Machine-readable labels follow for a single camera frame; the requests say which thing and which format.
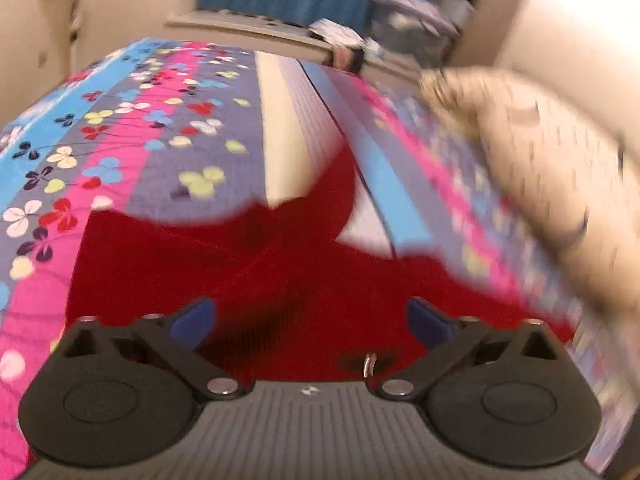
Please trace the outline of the red knit sweater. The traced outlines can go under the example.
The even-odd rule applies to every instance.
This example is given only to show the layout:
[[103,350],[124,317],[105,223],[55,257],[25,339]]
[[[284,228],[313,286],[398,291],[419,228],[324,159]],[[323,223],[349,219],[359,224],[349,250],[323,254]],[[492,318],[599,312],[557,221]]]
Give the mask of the red knit sweater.
[[240,382],[342,382],[361,378],[369,354],[380,377],[424,355],[408,325],[414,297],[498,328],[529,317],[524,302],[469,288],[427,255],[383,258],[340,243],[355,180],[352,153],[341,150],[307,195],[276,208],[199,224],[96,211],[66,318],[123,326],[209,298],[215,325],[202,355]]

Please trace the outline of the pile of white clothes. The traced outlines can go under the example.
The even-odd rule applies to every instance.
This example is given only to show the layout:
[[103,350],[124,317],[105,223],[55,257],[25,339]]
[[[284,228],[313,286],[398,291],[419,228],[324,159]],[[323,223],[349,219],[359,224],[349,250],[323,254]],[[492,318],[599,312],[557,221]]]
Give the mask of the pile of white clothes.
[[308,26],[308,30],[310,36],[318,37],[331,46],[362,49],[367,54],[374,55],[377,58],[384,56],[384,50],[375,40],[371,38],[364,39],[353,29],[327,18],[314,21]]

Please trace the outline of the cream star moon pillow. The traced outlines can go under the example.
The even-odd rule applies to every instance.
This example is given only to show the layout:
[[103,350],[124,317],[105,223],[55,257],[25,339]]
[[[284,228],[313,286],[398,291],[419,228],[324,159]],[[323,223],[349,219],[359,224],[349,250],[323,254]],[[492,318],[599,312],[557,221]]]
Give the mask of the cream star moon pillow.
[[421,89],[443,124],[480,141],[492,180],[575,285],[638,309],[639,167],[624,142],[510,70],[424,70]]

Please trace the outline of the colourful floral striped bedspread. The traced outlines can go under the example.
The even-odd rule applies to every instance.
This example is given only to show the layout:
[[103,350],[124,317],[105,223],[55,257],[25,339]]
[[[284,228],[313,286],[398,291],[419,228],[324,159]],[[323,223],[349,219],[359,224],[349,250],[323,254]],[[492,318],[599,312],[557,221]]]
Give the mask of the colourful floral striped bedspread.
[[390,257],[425,248],[463,281],[570,322],[570,355],[602,408],[605,469],[637,402],[608,331],[566,288],[472,144],[417,98],[311,62],[143,39],[73,76],[1,133],[1,474],[27,446],[17,405],[63,331],[90,212],[209,219],[302,194],[347,134],[360,166],[341,241]]

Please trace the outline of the black pink chair back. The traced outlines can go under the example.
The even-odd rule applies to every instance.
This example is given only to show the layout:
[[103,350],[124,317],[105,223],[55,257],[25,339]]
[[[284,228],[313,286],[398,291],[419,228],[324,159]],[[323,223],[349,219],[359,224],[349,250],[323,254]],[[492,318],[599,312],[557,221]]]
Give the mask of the black pink chair back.
[[334,46],[330,65],[336,70],[359,75],[364,62],[363,48]]

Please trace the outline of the clear plastic storage bin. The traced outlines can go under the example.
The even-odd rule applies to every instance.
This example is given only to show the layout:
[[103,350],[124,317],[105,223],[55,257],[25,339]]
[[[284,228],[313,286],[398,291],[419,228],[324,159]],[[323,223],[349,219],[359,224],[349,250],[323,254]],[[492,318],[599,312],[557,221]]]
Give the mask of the clear plastic storage bin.
[[370,0],[369,24],[385,51],[413,56],[422,68],[441,66],[462,31],[462,21],[427,0]]

